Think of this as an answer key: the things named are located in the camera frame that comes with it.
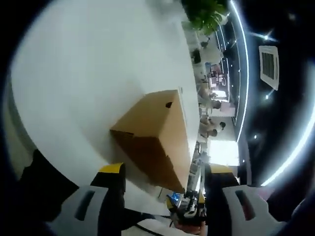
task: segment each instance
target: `green plant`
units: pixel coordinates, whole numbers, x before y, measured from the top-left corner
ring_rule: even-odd
[[[205,34],[215,31],[226,13],[224,0],[182,0],[192,27]]]

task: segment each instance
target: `white table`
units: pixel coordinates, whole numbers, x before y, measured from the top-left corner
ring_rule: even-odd
[[[149,2],[52,2],[17,51],[12,86],[27,133],[63,175],[90,184],[100,167],[124,161],[126,207],[166,214],[160,189],[143,181],[108,132],[144,94],[181,88],[193,155],[199,113],[184,32]]]

